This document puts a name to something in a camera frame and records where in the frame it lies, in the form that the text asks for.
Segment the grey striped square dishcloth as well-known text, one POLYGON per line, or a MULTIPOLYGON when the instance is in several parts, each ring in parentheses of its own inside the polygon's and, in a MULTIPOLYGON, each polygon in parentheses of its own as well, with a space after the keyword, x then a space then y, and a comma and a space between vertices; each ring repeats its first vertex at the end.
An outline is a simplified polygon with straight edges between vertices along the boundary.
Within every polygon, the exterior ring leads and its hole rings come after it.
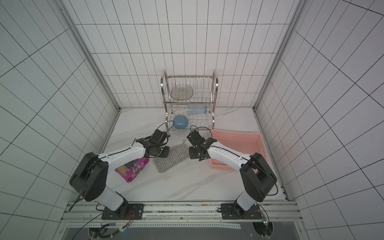
POLYGON ((171 147, 166 158, 155 158, 153 163, 159 173, 164 173, 189 157, 189 147, 186 144, 180 144, 171 147))

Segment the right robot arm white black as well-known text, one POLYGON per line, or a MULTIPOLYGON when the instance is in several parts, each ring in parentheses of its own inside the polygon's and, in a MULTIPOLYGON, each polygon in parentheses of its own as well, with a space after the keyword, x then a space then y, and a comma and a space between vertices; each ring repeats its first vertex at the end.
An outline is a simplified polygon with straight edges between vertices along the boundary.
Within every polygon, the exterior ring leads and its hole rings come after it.
POLYGON ((219 208, 223 218, 250 217, 253 214, 252 210, 259 210, 257 203, 263 202, 270 191, 277 186, 277 177, 263 155, 259 153, 246 155, 235 151, 212 137, 205 139, 197 130, 191 131, 187 139, 192 144, 189 147, 191 159, 218 160, 241 175, 245 190, 233 204, 224 204, 219 208))

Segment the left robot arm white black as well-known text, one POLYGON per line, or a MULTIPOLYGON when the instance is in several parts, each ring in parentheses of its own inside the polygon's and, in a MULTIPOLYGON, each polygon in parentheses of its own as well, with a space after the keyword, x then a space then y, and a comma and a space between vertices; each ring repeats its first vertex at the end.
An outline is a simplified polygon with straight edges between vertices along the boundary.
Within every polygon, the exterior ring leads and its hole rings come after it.
POLYGON ((167 157, 170 149, 167 146, 168 140, 167 132, 156 129, 152 135, 135 139, 130 146, 120 150, 99 155, 90 152, 84 155, 69 183, 79 194, 79 198, 105 207, 103 219, 109 219, 110 215, 124 219, 129 215, 129 203, 107 186, 108 174, 136 159, 167 157))

